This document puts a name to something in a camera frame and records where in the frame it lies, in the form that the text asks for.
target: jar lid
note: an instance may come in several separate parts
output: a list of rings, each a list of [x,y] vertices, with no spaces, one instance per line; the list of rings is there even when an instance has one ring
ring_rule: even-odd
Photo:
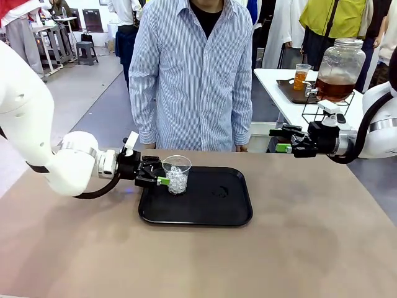
[[[339,38],[335,40],[335,47],[362,48],[364,42],[356,38]]]

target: blue striped shirt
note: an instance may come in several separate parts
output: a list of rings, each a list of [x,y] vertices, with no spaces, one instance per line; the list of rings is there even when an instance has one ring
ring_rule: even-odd
[[[197,151],[248,144],[251,53],[251,16],[233,0],[225,0],[208,39],[189,0],[149,2],[130,67],[141,143]]]

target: white lab coat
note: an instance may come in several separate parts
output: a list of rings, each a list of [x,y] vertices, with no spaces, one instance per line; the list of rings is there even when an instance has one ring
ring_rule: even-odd
[[[308,0],[276,0],[262,68],[277,68],[284,43],[292,42],[293,48],[301,48],[305,30],[299,23],[299,18],[307,2]]]

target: person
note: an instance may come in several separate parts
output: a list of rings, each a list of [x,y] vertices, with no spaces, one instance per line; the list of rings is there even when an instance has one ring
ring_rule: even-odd
[[[355,84],[358,92],[363,92],[368,70],[371,65],[374,49],[379,47],[383,34],[385,33],[386,16],[389,11],[391,0],[373,0],[373,16],[371,24],[365,35],[362,50],[365,53],[365,62],[360,76]]]
[[[68,17],[72,17],[73,13],[72,10],[70,9],[68,3],[65,0],[50,0],[50,3],[52,4],[51,9],[49,9],[50,13],[53,13],[57,17],[62,17],[63,12],[62,12],[62,7],[66,11],[66,15]],[[70,20],[70,27],[72,30],[75,30],[78,28],[76,20]]]
[[[262,10],[262,0],[235,0],[241,5],[247,7],[251,15],[252,23],[254,24],[252,33],[252,70],[256,68],[257,49],[259,47],[259,39],[261,37],[262,23],[259,22]]]
[[[365,35],[372,18],[372,0],[340,0],[330,34],[324,40],[333,7],[334,0],[309,0],[300,17],[305,28],[302,50],[314,70],[319,69],[326,49],[334,45],[336,38]]]
[[[116,33],[116,55],[120,57],[124,78],[127,88],[129,88],[128,71],[138,33],[138,22],[142,17],[142,6],[139,0],[110,0],[108,8],[110,12],[115,12],[119,19]]]
[[[1,19],[1,25],[6,28],[11,48],[30,65],[41,79],[45,80],[40,54],[28,20],[28,17],[36,19],[37,12],[41,8],[48,9],[50,4],[48,2],[40,3],[39,0],[24,2],[9,10]]]
[[[247,151],[251,60],[252,19],[234,0],[146,3],[130,67],[141,143]]]
[[[277,0],[272,25],[270,26],[262,68],[278,68],[283,58],[282,68],[294,68],[301,63],[300,49],[305,30],[299,18],[308,0]]]
[[[385,37],[380,45],[379,63],[372,76],[370,88],[389,81],[389,65],[393,51],[397,47],[397,0],[390,5],[385,19]]]

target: black cable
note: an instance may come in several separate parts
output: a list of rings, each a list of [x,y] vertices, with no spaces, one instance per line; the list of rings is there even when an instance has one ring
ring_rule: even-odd
[[[83,200],[97,199],[98,197],[102,197],[105,194],[107,194],[109,191],[111,191],[119,181],[120,181],[120,173],[117,173],[114,175],[112,180],[110,180],[110,182],[100,190],[94,192],[84,192],[80,196],[76,196],[75,198],[83,199]]]
[[[7,140],[6,134],[2,131],[1,127],[0,127],[0,136],[2,136]]]
[[[317,64],[313,65],[314,70],[318,71],[320,69],[321,62],[323,60],[323,56],[324,56],[324,53],[325,53],[326,47],[327,47],[327,40],[328,40],[329,34],[331,33],[331,29],[334,25],[335,13],[336,13],[338,4],[339,4],[339,0],[335,0],[334,5],[332,7],[331,16],[329,17],[329,21],[327,23],[327,30],[323,37],[323,42],[321,43],[321,48],[320,48],[320,52],[318,55]]]
[[[282,45],[282,47],[281,47],[281,53],[280,53],[280,58],[279,58],[279,64],[277,65],[277,69],[278,69],[278,70],[281,70],[281,69],[282,69],[284,51],[285,51],[285,43],[283,43],[283,45]]]
[[[390,92],[386,93],[384,96],[379,98],[365,113],[362,122],[360,124],[359,132],[357,133],[357,139],[355,141],[354,149],[351,153],[348,153],[346,156],[329,156],[329,158],[342,165],[347,165],[351,163],[356,158],[358,158],[364,148],[365,139],[367,138],[368,128],[371,124],[372,119],[375,117],[377,112],[391,99],[394,97],[391,95]]]

